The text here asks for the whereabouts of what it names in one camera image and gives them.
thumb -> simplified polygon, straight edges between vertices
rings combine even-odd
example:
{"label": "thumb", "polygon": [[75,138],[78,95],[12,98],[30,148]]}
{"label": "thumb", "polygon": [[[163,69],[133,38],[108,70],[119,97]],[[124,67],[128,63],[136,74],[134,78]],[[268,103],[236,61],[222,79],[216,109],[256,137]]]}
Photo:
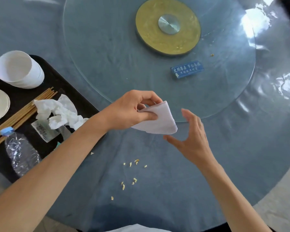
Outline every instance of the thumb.
{"label": "thumb", "polygon": [[180,140],[177,140],[175,137],[172,137],[170,135],[164,135],[163,139],[167,140],[170,144],[172,144],[177,149],[179,149],[182,146],[182,142]]}
{"label": "thumb", "polygon": [[141,121],[158,119],[158,116],[152,112],[140,112],[139,117]]}

bottle cap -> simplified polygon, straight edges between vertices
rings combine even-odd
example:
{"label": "bottle cap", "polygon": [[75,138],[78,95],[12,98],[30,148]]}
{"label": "bottle cap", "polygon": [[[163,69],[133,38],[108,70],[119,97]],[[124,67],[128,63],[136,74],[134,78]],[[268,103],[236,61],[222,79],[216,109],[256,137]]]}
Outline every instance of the bottle cap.
{"label": "bottle cap", "polygon": [[14,129],[12,127],[7,127],[7,128],[4,128],[0,131],[0,134],[2,136],[6,136],[6,134],[8,134],[9,132],[13,132]]}

bundle of chopsticks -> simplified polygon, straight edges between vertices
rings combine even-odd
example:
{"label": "bundle of chopsticks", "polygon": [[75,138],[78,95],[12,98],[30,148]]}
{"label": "bundle of chopsticks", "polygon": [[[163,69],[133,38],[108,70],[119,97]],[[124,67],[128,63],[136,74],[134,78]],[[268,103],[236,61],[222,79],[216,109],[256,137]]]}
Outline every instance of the bundle of chopsticks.
{"label": "bundle of chopsticks", "polygon": [[[38,97],[34,100],[44,100],[44,99],[51,99],[54,97],[58,92],[52,90],[52,88],[48,88],[43,93],[41,93]],[[7,119],[3,124],[0,125],[0,130],[13,127],[14,130],[18,129],[23,123],[25,123],[31,116],[33,116],[37,112],[37,108],[34,105],[33,100],[16,112],[13,116]],[[5,137],[0,137],[0,144],[5,140]]]}

blue table sign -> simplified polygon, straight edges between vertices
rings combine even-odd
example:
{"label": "blue table sign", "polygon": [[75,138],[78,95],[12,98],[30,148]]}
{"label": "blue table sign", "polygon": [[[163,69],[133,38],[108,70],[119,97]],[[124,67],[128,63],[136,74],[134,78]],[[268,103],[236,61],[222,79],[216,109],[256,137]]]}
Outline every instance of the blue table sign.
{"label": "blue table sign", "polygon": [[204,71],[203,65],[199,61],[192,61],[176,67],[171,67],[171,71],[179,78]]}

crushed plastic bottle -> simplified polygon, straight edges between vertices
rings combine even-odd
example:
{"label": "crushed plastic bottle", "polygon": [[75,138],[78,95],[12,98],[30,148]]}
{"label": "crushed plastic bottle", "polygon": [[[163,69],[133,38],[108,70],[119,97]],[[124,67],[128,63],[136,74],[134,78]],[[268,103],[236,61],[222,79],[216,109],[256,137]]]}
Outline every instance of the crushed plastic bottle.
{"label": "crushed plastic bottle", "polygon": [[23,134],[15,132],[12,127],[4,128],[0,133],[6,136],[5,149],[17,175],[20,177],[25,175],[41,161],[39,153]]}

